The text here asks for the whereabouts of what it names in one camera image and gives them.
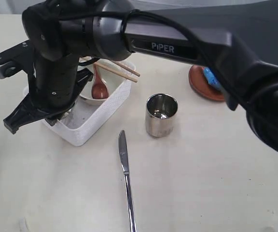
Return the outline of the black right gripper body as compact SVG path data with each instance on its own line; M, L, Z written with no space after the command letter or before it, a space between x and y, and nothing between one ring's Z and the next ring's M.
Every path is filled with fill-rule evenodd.
M51 61L33 51L35 87L29 92L31 118L60 117L68 111L93 76L87 68L78 70L79 57L68 54Z

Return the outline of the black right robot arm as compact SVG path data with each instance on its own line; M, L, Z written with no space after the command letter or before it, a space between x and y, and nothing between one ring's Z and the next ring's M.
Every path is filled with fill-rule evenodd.
M156 11L127 0L47 0L24 10L22 23L28 40L0 53L1 79L28 76L29 94L3 121L11 133L74 105L87 82L80 58L138 52L209 67L228 108L242 106L278 152L278 0Z

